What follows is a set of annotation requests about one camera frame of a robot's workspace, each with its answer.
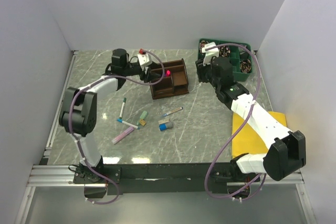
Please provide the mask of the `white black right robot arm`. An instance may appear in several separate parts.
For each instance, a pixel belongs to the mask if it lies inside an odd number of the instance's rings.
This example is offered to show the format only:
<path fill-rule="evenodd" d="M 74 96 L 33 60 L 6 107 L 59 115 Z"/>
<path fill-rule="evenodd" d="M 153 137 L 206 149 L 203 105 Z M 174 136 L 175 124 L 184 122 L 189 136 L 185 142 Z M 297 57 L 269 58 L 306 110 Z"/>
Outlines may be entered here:
<path fill-rule="evenodd" d="M 195 62 L 199 82 L 210 83 L 221 103 L 247 120 L 267 148 L 264 154 L 241 154 L 231 161 L 230 175 L 242 181 L 250 173 L 267 174 L 280 181 L 306 165 L 306 138 L 291 131 L 261 107 L 253 95 L 234 81 L 233 66 L 226 57 L 215 57 L 204 65 Z"/>

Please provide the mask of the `blue tip long marker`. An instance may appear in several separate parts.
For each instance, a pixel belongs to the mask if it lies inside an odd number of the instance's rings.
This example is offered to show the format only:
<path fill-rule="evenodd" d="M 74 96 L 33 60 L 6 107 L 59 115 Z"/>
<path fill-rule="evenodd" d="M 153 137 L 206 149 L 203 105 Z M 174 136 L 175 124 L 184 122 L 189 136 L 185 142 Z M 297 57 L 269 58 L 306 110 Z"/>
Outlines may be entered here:
<path fill-rule="evenodd" d="M 170 110 L 170 111 L 164 113 L 164 114 L 162 115 L 162 117 L 165 118 L 165 117 L 167 117 L 167 116 L 169 116 L 169 115 L 171 115 L 171 114 L 173 114 L 173 113 L 176 113 L 176 112 L 179 112 L 179 111 L 182 111 L 182 110 L 183 110 L 183 107 L 179 107 L 179 108 L 176 108 L 176 109 L 174 109 L 174 110 Z"/>

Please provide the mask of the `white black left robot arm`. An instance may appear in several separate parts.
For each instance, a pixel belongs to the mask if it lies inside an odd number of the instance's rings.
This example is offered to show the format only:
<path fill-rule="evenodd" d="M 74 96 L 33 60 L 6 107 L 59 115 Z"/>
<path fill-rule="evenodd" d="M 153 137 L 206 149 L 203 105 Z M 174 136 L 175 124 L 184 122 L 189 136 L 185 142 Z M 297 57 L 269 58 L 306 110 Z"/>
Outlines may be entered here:
<path fill-rule="evenodd" d="M 64 94 L 59 125 L 69 133 L 80 153 L 80 163 L 88 167 L 86 176 L 91 182 L 104 179 L 105 170 L 100 167 L 102 156 L 94 140 L 99 99 L 122 88 L 126 81 L 153 86 L 164 76 L 164 64 L 154 53 L 141 49 L 132 61 L 125 49 L 112 51 L 111 62 L 103 75 L 81 88 L 67 88 Z"/>

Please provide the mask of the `green cap white marker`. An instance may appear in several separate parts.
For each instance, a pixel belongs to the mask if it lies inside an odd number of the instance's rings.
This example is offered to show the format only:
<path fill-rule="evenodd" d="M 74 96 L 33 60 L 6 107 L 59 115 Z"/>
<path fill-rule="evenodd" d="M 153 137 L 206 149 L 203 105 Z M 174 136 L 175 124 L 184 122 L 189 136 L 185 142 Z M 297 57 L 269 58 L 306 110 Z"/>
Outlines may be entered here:
<path fill-rule="evenodd" d="M 124 97 L 123 101 L 122 101 L 122 105 L 121 105 L 121 110 L 120 110 L 120 113 L 119 113 L 119 119 L 123 118 L 126 101 L 127 101 L 127 99 L 126 99 L 126 97 Z"/>

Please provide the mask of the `pink highlighter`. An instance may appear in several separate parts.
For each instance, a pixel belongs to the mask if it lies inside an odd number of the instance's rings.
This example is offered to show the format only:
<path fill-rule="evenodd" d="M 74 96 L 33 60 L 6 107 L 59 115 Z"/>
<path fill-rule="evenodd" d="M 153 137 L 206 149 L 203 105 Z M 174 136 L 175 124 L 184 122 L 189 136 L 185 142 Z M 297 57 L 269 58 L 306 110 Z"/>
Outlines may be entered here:
<path fill-rule="evenodd" d="M 171 71 L 170 70 L 167 70 L 166 72 L 165 72 L 165 76 L 166 77 L 169 77 L 171 75 Z"/>

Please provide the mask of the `lilac pen case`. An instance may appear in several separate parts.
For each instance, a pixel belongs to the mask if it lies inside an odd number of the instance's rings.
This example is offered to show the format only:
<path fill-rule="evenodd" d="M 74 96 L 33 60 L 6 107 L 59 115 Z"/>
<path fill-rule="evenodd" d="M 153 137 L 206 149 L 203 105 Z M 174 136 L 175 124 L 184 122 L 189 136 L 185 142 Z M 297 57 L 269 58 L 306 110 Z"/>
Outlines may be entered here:
<path fill-rule="evenodd" d="M 117 137 L 115 137 L 112 140 L 112 143 L 115 145 L 117 143 L 119 143 L 121 140 L 123 140 L 125 137 L 127 137 L 130 133 L 132 133 L 134 131 L 133 127 L 128 127 L 125 131 L 123 131 L 121 134 L 119 134 Z"/>

